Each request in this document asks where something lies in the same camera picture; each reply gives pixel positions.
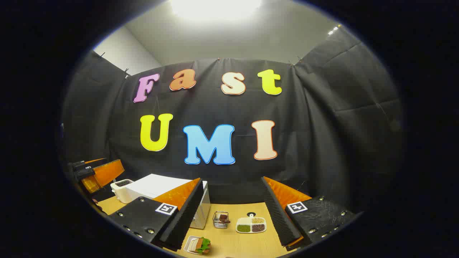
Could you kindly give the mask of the white divided dish of beans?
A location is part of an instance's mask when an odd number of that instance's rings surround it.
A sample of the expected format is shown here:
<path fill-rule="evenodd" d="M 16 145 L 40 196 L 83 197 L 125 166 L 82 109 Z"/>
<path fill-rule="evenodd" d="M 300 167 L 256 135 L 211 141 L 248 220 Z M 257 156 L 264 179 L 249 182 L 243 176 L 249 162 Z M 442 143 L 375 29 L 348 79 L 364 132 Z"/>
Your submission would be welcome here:
<path fill-rule="evenodd" d="M 262 233 L 267 229 L 266 219 L 263 217 L 243 217 L 237 219 L 235 230 L 238 233 L 251 234 Z"/>

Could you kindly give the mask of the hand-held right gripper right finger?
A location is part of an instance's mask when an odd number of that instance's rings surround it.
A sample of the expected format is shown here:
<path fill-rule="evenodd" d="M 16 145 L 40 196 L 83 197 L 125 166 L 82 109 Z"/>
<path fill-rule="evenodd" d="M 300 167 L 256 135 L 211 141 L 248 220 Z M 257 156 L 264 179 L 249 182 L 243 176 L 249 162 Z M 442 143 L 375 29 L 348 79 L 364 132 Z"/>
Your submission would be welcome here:
<path fill-rule="evenodd" d="M 287 249 L 328 239 L 362 214 L 326 195 L 311 197 L 265 176 L 261 182 L 274 228 Z"/>

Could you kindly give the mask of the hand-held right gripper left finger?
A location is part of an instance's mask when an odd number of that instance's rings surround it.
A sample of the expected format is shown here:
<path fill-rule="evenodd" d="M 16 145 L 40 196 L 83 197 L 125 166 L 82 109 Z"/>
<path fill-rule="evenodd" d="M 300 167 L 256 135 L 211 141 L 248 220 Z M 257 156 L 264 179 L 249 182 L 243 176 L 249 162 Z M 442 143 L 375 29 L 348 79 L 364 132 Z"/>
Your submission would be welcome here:
<path fill-rule="evenodd" d="M 177 251 L 182 247 L 203 194 L 203 180 L 195 178 L 156 198 L 140 196 L 108 217 L 137 239 Z"/>

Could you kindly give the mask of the white toaster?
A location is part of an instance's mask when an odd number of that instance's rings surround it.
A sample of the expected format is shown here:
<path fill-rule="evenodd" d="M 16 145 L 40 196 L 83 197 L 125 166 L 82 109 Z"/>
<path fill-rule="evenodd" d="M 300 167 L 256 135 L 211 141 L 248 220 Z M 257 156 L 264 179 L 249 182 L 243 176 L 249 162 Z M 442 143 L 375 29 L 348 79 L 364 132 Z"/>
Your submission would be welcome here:
<path fill-rule="evenodd" d="M 129 189 L 127 188 L 131 183 L 133 183 L 133 180 L 124 179 L 110 184 L 112 192 L 115 194 L 118 201 L 123 204 L 129 204 L 133 201 L 133 197 L 131 197 Z"/>

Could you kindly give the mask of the black backdrop cloth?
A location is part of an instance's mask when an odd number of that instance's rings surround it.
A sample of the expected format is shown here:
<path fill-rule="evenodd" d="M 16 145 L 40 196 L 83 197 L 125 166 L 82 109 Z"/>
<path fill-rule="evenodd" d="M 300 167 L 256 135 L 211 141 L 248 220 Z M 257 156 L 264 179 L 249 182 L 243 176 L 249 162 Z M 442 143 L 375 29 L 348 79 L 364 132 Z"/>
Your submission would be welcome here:
<path fill-rule="evenodd" d="M 390 189 L 404 148 L 396 87 L 344 28 L 293 66 L 225 58 L 126 77 L 91 53 L 61 127 L 68 162 L 119 159 L 131 180 L 200 177 L 213 204 L 262 202 L 266 176 L 360 212 Z"/>

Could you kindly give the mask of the white microwave oven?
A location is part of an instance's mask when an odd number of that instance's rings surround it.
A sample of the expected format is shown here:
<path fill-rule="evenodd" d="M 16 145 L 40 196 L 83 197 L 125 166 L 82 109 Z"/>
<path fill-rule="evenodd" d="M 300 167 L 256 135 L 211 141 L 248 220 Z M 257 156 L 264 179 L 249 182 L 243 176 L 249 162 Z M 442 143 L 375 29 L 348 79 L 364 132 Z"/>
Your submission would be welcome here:
<path fill-rule="evenodd" d="M 150 174 L 146 177 L 140 178 L 139 180 L 133 181 L 127 188 L 133 200 L 140 197 L 155 198 L 161 194 L 166 193 L 169 190 L 177 188 L 184 183 L 190 182 L 184 178 L 173 178 L 162 175 Z M 195 216 L 190 225 L 191 228 L 201 229 L 205 228 L 205 224 L 208 219 L 210 211 L 210 198 L 208 191 L 208 182 L 203 181 L 204 193 L 200 200 L 200 205 L 195 213 Z"/>

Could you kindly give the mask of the large ceiling light panel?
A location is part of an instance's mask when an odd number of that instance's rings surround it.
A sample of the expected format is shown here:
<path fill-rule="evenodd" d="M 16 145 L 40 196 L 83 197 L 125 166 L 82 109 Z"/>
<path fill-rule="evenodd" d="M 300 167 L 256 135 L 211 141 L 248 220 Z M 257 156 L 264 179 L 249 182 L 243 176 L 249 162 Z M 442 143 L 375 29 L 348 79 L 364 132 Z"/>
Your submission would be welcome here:
<path fill-rule="evenodd" d="M 187 20 L 239 20 L 250 16 L 262 0 L 169 0 L 173 12 Z"/>

